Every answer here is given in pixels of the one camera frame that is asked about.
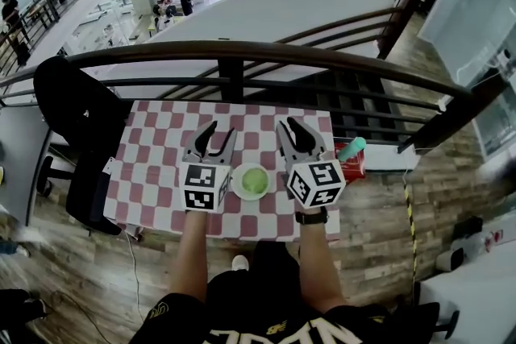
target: white cube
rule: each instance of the white cube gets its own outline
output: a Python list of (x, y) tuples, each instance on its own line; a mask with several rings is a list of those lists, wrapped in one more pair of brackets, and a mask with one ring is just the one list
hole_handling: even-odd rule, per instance
[(333, 205), (346, 186), (338, 160), (294, 164), (287, 188), (303, 208)]
[(216, 213), (229, 189), (231, 167), (183, 162), (179, 185), (183, 209)]

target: checkered tablecloth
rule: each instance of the checkered tablecloth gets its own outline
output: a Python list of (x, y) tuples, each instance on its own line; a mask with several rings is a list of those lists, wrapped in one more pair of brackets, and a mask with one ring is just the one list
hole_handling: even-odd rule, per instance
[[(181, 233), (179, 165), (187, 139), (202, 124), (217, 120), (210, 141), (218, 150), (226, 133), (239, 133), (231, 165), (253, 162), (271, 176), (269, 193), (258, 201), (242, 201), (230, 189), (219, 213), (210, 214), (208, 235), (242, 240), (293, 241), (299, 237), (294, 210), (281, 175), (276, 124), (292, 116), (319, 131), (333, 153), (330, 114), (274, 106), (232, 105), (210, 102), (135, 102), (113, 163), (104, 215), (116, 222)], [(328, 238), (339, 237), (339, 210), (329, 208)]]

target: wristwatch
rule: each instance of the wristwatch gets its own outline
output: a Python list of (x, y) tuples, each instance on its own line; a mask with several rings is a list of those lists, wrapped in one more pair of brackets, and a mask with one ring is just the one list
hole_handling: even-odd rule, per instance
[(328, 211), (322, 206), (320, 213), (296, 212), (296, 222), (299, 222), (301, 225), (326, 224), (328, 222)]

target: green food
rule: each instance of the green food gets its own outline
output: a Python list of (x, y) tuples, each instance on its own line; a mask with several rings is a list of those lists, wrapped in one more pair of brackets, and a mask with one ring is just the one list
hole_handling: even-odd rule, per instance
[(250, 193), (263, 193), (267, 183), (267, 174), (259, 168), (249, 169), (242, 177), (242, 187)]

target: white plate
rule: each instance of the white plate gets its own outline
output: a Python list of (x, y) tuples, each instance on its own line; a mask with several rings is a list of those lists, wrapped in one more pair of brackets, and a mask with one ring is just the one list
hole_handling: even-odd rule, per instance
[[(258, 168), (261, 169), (265, 174), (267, 174), (267, 188), (262, 193), (250, 193), (246, 191), (242, 186), (242, 178), (245, 172), (249, 169)], [(231, 187), (233, 188), (233, 192), (237, 197), (243, 199), (244, 201), (258, 201), (260, 198), (264, 197), (264, 195), (268, 192), (268, 189), (271, 185), (271, 176), (269, 175), (267, 169), (262, 167), (260, 164), (241, 164), (238, 166), (231, 175)]]

